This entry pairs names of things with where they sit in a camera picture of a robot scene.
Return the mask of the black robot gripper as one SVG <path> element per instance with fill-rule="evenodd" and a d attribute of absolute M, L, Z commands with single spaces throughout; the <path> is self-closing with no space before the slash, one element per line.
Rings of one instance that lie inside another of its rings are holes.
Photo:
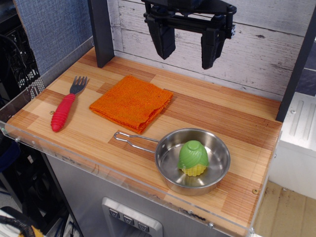
<path fill-rule="evenodd" d="M 175 31 L 202 33 L 202 68 L 213 67 L 221 56 L 225 39 L 235 34 L 237 8 L 222 0 L 145 0 L 148 24 L 157 54 L 167 59 L 175 50 Z"/>

